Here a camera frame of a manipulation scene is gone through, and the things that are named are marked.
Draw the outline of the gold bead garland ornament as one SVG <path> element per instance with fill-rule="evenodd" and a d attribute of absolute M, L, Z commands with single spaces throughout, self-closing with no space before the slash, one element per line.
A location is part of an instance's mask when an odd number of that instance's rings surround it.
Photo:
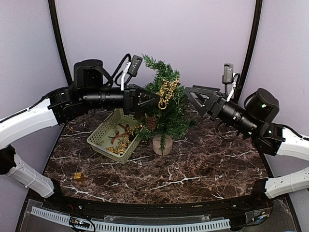
<path fill-rule="evenodd" d="M 176 87 L 179 84 L 179 79 L 176 79 L 175 81 L 168 81 L 166 79 L 163 79 L 162 86 L 160 90 L 157 92 L 157 95 L 160 97 L 158 102 L 158 108 L 160 110 L 165 110 L 169 100 L 173 96 L 173 92 L 176 89 Z"/>

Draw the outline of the large brown pine cone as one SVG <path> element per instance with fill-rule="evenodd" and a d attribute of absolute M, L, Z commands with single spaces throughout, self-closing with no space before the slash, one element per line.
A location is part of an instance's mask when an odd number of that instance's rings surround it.
<path fill-rule="evenodd" d="M 156 117 L 149 117 L 146 120 L 146 127 L 155 130 L 157 127 L 157 118 Z"/>

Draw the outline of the small green christmas tree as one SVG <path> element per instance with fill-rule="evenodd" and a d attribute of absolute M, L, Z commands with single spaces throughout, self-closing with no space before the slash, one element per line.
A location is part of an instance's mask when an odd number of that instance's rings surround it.
<path fill-rule="evenodd" d="M 167 137 L 183 139 L 186 131 L 197 125 L 197 120 L 187 115 L 188 98 L 185 87 L 180 83 L 180 72 L 169 63 L 146 54 L 142 55 L 145 66 L 155 71 L 154 80 L 144 88 L 159 96 L 159 102 L 146 106 L 141 111 L 139 123 L 143 131 L 139 133 L 142 140 L 160 136 L 159 154 L 167 147 Z"/>

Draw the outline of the beige plastic basket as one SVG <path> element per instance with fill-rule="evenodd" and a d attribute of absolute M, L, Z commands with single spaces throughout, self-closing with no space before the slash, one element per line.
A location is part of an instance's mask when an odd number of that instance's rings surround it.
<path fill-rule="evenodd" d="M 87 138 L 87 143 L 99 154 L 125 164 L 141 141 L 139 130 L 133 115 L 115 109 Z"/>

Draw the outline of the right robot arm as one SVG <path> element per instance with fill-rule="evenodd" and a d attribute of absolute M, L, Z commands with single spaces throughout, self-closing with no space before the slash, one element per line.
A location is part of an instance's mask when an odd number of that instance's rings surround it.
<path fill-rule="evenodd" d="M 218 88 L 186 87 L 185 93 L 200 116 L 210 115 L 211 120 L 223 123 L 251 138 L 256 149 L 272 156 L 291 156 L 309 159 L 309 139 L 289 126 L 273 123 L 279 112 L 279 101 L 267 90 L 259 88 L 247 97 L 242 108 L 228 100 Z"/>

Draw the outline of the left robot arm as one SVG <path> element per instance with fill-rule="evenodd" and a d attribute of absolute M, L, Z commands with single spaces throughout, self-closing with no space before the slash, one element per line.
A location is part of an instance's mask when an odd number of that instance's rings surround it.
<path fill-rule="evenodd" d="M 83 116 L 91 109 L 123 109 L 124 114 L 138 115 L 147 105 L 157 104 L 160 97 L 138 85 L 113 87 L 113 76 L 98 59 L 74 65 L 74 81 L 55 89 L 32 106 L 0 121 L 0 173 L 37 192 L 58 211 L 68 207 L 59 184 L 26 164 L 12 143 L 45 128 L 62 125 Z"/>

